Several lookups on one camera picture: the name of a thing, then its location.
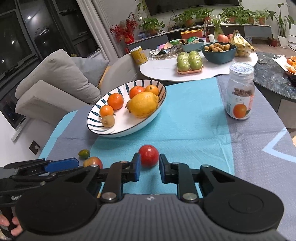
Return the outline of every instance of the orange box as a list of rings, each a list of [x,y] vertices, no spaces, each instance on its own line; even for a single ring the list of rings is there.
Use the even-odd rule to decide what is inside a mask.
[[[200,29],[181,32],[181,36],[182,36],[182,39],[189,39],[190,37],[197,37],[197,38],[203,37],[202,30]]]

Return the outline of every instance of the dark green bowl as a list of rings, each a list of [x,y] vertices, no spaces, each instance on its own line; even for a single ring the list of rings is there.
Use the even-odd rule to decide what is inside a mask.
[[[226,45],[228,43],[222,43],[222,42],[215,42],[215,43],[219,43],[221,45]],[[234,58],[234,55],[237,51],[237,47],[235,45],[232,45],[230,44],[230,49],[228,51],[225,51],[225,52],[222,52],[222,53],[219,53],[219,52],[206,52],[204,51],[204,47],[205,46],[210,46],[211,44],[214,44],[214,43],[210,43],[210,44],[205,44],[203,46],[200,47],[203,55],[205,56],[205,58],[214,63],[214,64],[224,64],[224,63],[227,63],[231,60],[233,60]]]

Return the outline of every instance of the white round table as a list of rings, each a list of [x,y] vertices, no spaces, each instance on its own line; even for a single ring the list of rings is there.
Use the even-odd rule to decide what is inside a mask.
[[[140,66],[140,71],[143,75],[150,79],[182,82],[212,78],[218,74],[229,74],[229,67],[234,62],[244,62],[255,66],[258,61],[257,54],[252,53],[249,57],[234,57],[232,61],[225,64],[214,64],[207,61],[201,51],[199,54],[202,57],[202,62],[204,65],[203,70],[199,73],[179,74],[177,72],[177,57],[157,60],[151,56],[148,58],[146,63]]]

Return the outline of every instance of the tv stand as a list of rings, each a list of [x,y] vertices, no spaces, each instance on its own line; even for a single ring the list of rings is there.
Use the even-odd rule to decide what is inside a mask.
[[[210,34],[214,34],[214,26],[209,25]],[[240,32],[243,37],[253,38],[271,38],[271,26],[259,25],[259,24],[243,24],[239,25],[236,23],[222,24],[221,28],[225,35],[233,33],[236,29]],[[190,28],[179,28],[166,32],[159,33],[155,36],[150,36],[145,39],[135,40],[133,43],[127,45],[129,50],[142,46],[143,49],[156,49],[157,46],[165,44],[168,41],[174,39],[181,39],[181,32],[187,30],[203,29],[203,25],[196,25]]]

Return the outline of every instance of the jar label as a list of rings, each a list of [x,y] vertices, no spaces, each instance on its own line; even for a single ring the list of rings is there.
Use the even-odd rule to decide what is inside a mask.
[[[238,96],[228,94],[226,112],[233,118],[245,120],[250,116],[254,95]]]

